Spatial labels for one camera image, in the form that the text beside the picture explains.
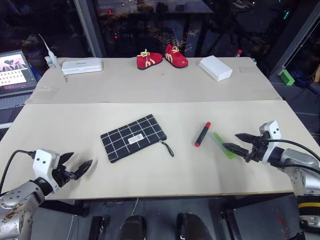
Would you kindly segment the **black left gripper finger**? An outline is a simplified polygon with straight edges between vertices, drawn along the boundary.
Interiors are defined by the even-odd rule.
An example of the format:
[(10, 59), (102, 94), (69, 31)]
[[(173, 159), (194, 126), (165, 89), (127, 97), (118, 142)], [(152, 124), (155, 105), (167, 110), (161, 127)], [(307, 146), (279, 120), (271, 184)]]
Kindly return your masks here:
[(73, 156), (73, 154), (73, 152), (67, 152), (62, 154), (59, 157), (59, 165), (63, 165), (65, 162), (67, 162)]
[(83, 164), (81, 164), (78, 169), (73, 173), (73, 179), (79, 179), (80, 177), (82, 177), (90, 168), (90, 166), (92, 165), (93, 160), (88, 160), (86, 162), (84, 162)]

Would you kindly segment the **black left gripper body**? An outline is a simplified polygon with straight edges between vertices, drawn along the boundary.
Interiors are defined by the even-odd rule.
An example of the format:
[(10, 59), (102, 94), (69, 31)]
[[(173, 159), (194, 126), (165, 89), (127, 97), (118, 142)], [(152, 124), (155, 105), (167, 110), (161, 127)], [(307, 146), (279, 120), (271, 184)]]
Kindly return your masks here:
[(59, 161), (57, 167), (52, 171), (52, 177), (59, 187), (63, 187), (70, 180), (75, 179), (75, 174), (66, 170), (65, 162), (67, 160)]

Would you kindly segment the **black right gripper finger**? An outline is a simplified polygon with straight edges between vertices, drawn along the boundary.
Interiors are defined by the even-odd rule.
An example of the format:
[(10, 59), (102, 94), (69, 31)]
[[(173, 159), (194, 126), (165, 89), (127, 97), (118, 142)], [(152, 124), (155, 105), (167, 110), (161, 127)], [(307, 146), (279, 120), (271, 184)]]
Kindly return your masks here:
[(245, 143), (253, 143), (258, 137), (248, 133), (237, 133), (235, 136)]
[(222, 145), (231, 153), (236, 154), (242, 158), (246, 158), (249, 155), (249, 151), (247, 149), (242, 148), (234, 143), (223, 143)]

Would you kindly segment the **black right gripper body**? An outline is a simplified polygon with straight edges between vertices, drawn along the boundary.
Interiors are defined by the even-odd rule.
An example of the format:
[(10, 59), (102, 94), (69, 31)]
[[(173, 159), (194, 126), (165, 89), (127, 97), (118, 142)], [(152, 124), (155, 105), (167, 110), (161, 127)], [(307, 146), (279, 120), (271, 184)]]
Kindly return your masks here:
[(245, 157), (245, 161), (261, 162), (268, 149), (268, 141), (264, 136), (253, 136), (249, 135), (248, 143), (252, 144), (251, 152)]

